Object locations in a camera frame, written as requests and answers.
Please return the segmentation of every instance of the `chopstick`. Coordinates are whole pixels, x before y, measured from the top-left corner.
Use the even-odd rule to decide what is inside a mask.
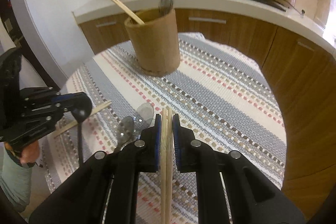
[[[160,144],[160,176],[161,176],[161,224],[165,224],[166,213],[166,171],[167,171],[167,111],[162,109],[161,144]]]
[[[167,119],[167,162],[166,162],[166,224],[170,223],[171,199],[173,194],[173,114],[172,109],[168,108]]]
[[[118,5],[121,9],[125,11],[131,18],[133,18],[139,25],[144,25],[140,17],[138,17],[135,13],[133,13],[125,4],[123,4],[120,0],[112,0],[116,5]]]
[[[90,114],[90,117],[92,115],[97,114],[98,112],[102,111],[104,108],[107,108],[112,102],[111,101],[106,101],[98,106],[96,106]],[[57,136],[61,135],[62,133],[64,133],[65,131],[68,131],[70,128],[76,126],[78,124],[78,122],[76,120],[73,120],[72,122],[68,123],[66,126],[54,131],[53,136],[54,138],[56,138]]]

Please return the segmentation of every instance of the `sleeve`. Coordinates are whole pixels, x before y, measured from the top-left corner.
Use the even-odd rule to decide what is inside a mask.
[[[17,165],[4,149],[0,186],[15,210],[23,212],[30,201],[32,169]]]

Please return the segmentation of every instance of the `wooden cup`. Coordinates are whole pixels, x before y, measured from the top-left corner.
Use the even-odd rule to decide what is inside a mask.
[[[144,73],[152,76],[172,73],[180,65],[175,10],[163,17],[158,9],[136,14],[145,24],[139,25],[127,18],[125,27]]]

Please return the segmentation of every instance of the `silver screw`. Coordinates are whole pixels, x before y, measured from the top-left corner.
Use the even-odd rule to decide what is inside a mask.
[[[236,150],[234,150],[234,151],[231,151],[230,155],[231,155],[232,158],[238,159],[238,158],[240,158],[241,153],[238,152],[238,151],[236,151]]]
[[[136,147],[143,147],[143,146],[145,146],[145,141],[143,141],[143,140],[137,140],[135,143],[134,143],[134,145],[136,146]]]
[[[190,142],[190,144],[193,146],[193,147],[200,147],[201,146],[201,142],[199,140],[192,140]]]
[[[94,154],[94,157],[97,160],[101,160],[101,159],[105,158],[105,153],[103,151],[98,151]]]

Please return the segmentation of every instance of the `striped tablecloth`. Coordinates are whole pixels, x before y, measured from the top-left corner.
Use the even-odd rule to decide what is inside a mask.
[[[214,150],[239,150],[276,186],[282,185],[286,134],[277,102],[258,65],[237,50],[206,40],[199,33],[179,34],[181,64],[172,74],[142,74],[130,41],[96,55],[67,81],[62,94],[84,91],[93,106],[111,100],[109,108],[83,123],[84,159],[97,150],[112,153],[120,120],[135,115],[144,102],[155,114],[170,106],[183,127]],[[61,127],[71,121],[66,114]],[[76,128],[43,144],[47,182],[51,191],[77,168]],[[141,173],[137,223],[160,222],[160,176]],[[194,173],[174,167],[172,223],[198,223]]]

